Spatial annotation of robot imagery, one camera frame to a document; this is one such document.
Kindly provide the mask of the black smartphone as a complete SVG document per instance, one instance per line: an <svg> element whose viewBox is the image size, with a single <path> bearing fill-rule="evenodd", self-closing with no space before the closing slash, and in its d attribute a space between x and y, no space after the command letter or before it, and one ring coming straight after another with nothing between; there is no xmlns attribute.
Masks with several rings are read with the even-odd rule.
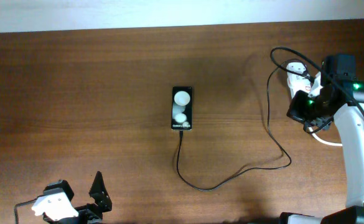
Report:
<svg viewBox="0 0 364 224"><path fill-rule="evenodd" d="M174 86L172 88L171 129L191 130L193 106L193 88L191 86Z"/></svg>

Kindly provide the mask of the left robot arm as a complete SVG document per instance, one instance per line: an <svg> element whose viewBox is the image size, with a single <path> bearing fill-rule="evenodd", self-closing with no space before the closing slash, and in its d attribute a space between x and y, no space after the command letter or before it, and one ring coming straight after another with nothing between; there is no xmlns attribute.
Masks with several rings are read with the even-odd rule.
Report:
<svg viewBox="0 0 364 224"><path fill-rule="evenodd" d="M32 210L36 216L42 215L47 223L99 223L103 219L103 213L112 210L112 202L101 172L96 173L89 191L94 203L73 207L73 196L69 183L59 180L46 186L43 194L34 202Z"/></svg>

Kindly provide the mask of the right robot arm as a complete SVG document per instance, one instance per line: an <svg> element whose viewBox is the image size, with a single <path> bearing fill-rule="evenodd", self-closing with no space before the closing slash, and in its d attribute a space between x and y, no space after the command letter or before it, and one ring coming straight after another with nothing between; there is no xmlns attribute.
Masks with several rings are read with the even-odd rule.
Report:
<svg viewBox="0 0 364 224"><path fill-rule="evenodd" d="M287 116L315 134L315 127L335 124L347 176L345 209L322 218L283 212L280 223L364 223L364 82L356 78L352 55L329 55L321 71L310 76L303 62L285 68L291 91Z"/></svg>

